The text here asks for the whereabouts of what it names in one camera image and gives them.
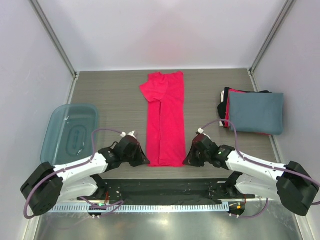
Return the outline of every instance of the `teal plastic bin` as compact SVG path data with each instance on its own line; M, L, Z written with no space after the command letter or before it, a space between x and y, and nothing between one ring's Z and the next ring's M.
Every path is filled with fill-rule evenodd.
M91 104L67 104L52 114L45 134L41 162L69 164L92 155L91 133L99 114Z

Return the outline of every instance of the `black cloth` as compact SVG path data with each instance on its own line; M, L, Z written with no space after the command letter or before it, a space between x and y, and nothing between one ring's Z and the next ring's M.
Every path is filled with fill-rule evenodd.
M225 87L224 88L223 102L221 102L217 107L220 119L226 119L227 102L228 102L229 90L230 89L234 89L234 88L231 88L231 87ZM238 91L241 91L241 92L244 92L244 93L255 93L255 91L242 91L242 90L238 90ZM271 92L265 90L265 91L259 91L258 93L269 94ZM224 121L222 122L222 124L226 128L226 123Z

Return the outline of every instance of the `table surface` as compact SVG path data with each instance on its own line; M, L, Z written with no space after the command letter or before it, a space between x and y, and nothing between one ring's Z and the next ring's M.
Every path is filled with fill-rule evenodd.
M164 70L173 73L177 70ZM224 87L253 91L246 69L196 69L182 70L184 73L185 101L184 126L186 151L198 128L218 119L217 106ZM123 132L138 132L143 150L146 146L148 103L140 92L139 85L145 83L148 74L155 70L81 72L75 85L72 103L90 103L99 111L99 126ZM211 139L219 145L235 145L234 133L214 123L205 129ZM110 146L120 139L117 133L97 134L97 149ZM240 132L240 150L248 155L276 162L270 139L266 135ZM128 163L106 172L105 179L185 179L227 178L231 174L222 168L206 163L204 167L131 167Z

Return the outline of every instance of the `white ruler strip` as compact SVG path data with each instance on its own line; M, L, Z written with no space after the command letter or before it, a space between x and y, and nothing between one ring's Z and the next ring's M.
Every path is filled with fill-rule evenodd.
M88 203L60 203L54 206L49 213L108 213L117 206L106 210L92 208ZM186 213L186 212L228 212L229 203L219 205L172 205L172 206L146 206L146 205L122 205L116 213Z

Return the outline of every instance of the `white backdrop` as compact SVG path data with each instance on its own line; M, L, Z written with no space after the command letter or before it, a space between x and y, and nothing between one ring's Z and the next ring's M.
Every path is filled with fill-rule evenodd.
M39 166L52 112L67 101L72 75L29 1L0 7L0 232L21 240L22 184Z
M39 0L77 71L248 68L285 0Z
M255 71L260 89L284 93L284 132L276 136L282 159L302 164L318 182L319 13L319 0L297 0ZM320 206L311 206L307 216L315 236L320 237Z

